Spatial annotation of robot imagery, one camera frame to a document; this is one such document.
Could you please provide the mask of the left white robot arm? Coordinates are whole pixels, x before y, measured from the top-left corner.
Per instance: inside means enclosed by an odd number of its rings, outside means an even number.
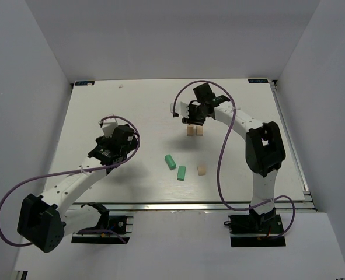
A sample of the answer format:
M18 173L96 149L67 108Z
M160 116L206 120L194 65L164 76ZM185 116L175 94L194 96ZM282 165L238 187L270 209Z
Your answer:
M103 132L73 174L38 196L28 195L22 202L17 232L44 253L53 251L71 233L97 234L111 229L109 210L100 203L89 202L70 209L138 147L138 134L128 124L114 124Z

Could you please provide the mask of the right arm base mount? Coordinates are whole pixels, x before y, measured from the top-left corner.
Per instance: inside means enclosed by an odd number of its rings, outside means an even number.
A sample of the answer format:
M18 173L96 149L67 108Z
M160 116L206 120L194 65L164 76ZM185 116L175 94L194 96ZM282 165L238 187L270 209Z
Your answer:
M280 235L283 224L280 215L267 221L259 229L251 220L250 215L231 215L224 222L229 229L232 248L260 248L260 247L285 247L285 237Z

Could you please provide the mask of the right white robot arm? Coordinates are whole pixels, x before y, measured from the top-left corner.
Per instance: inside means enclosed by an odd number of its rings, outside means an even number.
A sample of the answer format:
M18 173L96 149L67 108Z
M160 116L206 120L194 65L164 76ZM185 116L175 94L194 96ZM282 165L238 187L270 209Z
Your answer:
M217 189L222 203L232 207L224 200L221 190L221 165L225 147L232 132L245 142L245 160L253 174L253 194L245 208L257 218L267 219L276 213L274 189L278 171L286 158L285 148L278 124L274 121L261 122L239 109L230 93L217 83L197 80L193 89L195 99L190 103L175 100L170 107L174 117L181 117L184 124L202 126L207 118L212 118L228 126L217 163ZM211 86L222 89L216 96Z

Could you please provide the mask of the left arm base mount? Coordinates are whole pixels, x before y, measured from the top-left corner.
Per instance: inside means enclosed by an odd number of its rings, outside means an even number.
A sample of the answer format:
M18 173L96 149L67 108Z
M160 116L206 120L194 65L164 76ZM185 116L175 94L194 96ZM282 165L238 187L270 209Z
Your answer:
M132 229L127 215L111 215L110 211L102 204L88 203L89 206L100 214L97 224L86 227L74 233L71 238L73 244L127 244L130 240Z

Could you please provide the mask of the green block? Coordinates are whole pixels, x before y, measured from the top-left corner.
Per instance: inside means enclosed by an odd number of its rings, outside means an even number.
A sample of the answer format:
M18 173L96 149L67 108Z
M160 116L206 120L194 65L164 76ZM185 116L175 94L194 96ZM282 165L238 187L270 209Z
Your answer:
M176 168L176 162L170 154L165 156L165 162L170 170Z
M184 181L186 176L186 166L179 166L177 169L177 180Z

